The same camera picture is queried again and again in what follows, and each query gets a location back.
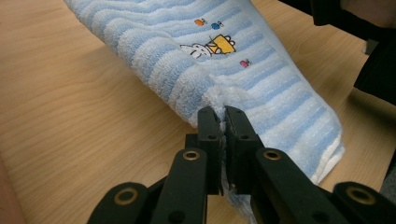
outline wooden table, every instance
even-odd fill
[[[396,110],[352,87],[367,58],[363,41],[275,0],[254,4],[344,126],[346,154],[320,185],[380,189]],[[62,1],[1,2],[0,153],[9,179],[3,171],[0,223],[85,223],[110,188],[167,175],[194,132]],[[221,197],[208,206],[208,223],[244,222]]]

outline folded towel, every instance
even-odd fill
[[[315,184],[341,159],[338,118],[248,0],[64,1],[192,126],[202,107],[240,108]],[[227,195],[253,223],[248,197]]]

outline person's hand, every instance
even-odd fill
[[[340,5],[376,26],[396,28],[396,0],[340,0]]]

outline wood grain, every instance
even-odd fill
[[[345,157],[321,186],[379,189],[396,111],[352,87],[363,41],[275,0],[253,3],[344,126]],[[167,174],[196,131],[62,1],[4,0],[0,22],[0,155],[27,223],[85,223],[111,187]],[[223,198],[208,206],[208,223],[244,223]]]

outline light blue towel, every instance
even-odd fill
[[[338,118],[248,0],[64,1],[192,126],[202,107],[238,107],[315,184],[341,159]],[[253,223],[248,197],[227,195]]]

